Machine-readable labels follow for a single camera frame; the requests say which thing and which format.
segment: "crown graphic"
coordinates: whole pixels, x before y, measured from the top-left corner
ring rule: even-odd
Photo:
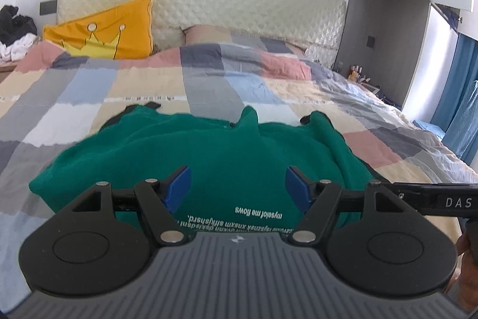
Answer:
[[[116,37],[111,42],[102,42],[98,40],[95,36],[96,24],[91,23],[88,25],[88,31],[91,32],[90,37],[85,40],[85,45],[81,48],[75,48],[74,46],[68,44],[65,41],[61,41],[63,47],[72,55],[72,56],[87,56],[87,57],[96,57],[101,59],[114,59],[116,55],[116,50],[120,42],[119,38],[121,32],[125,29],[124,25],[120,25],[119,32],[116,34]]]

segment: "white square patch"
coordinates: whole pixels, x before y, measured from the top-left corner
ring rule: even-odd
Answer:
[[[291,126],[299,126],[300,118],[291,110],[288,105],[269,105],[266,103],[248,103],[245,106],[251,106],[257,111],[259,123],[280,122]]]
[[[73,106],[57,103],[46,112],[23,142],[36,147],[78,142],[88,135],[100,107],[101,104]]]

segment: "blue cloth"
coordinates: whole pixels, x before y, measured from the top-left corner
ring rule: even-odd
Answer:
[[[443,142],[448,142],[450,149],[457,155],[461,154],[461,159],[467,164],[471,163],[478,150],[478,137],[473,130],[474,126],[460,127],[460,121],[472,120],[474,105],[471,104],[470,94],[474,91],[472,85],[475,80],[478,80],[478,41],[460,34],[450,73],[431,123],[439,126],[445,133],[450,129],[449,137],[445,135]],[[458,134],[451,140],[455,131]]]
[[[441,141],[443,139],[443,137],[445,136],[445,132],[439,127],[439,126],[436,126],[436,125],[433,125],[431,123],[428,123],[428,122],[424,122],[424,121],[419,121],[417,119],[415,119],[413,121],[413,124],[415,126],[417,126],[418,128],[420,129],[423,129],[423,130],[428,130],[430,131],[431,133],[433,133],[434,135],[437,136],[437,138]]]

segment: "plaid bedspread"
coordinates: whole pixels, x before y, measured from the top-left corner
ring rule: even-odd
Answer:
[[[34,47],[0,84],[0,309],[29,290],[18,266],[23,240],[52,211],[29,182],[62,150],[99,130],[131,103],[163,113],[236,122],[243,107],[260,122],[298,126],[327,114],[352,151],[392,182],[478,182],[438,139],[322,66],[235,44],[200,44],[144,60],[70,57],[49,42]],[[445,227],[453,230],[453,222]]]

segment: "curtain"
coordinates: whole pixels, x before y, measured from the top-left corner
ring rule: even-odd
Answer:
[[[478,150],[477,80],[478,41],[460,34],[450,73],[431,123],[445,132],[444,145],[468,165]]]

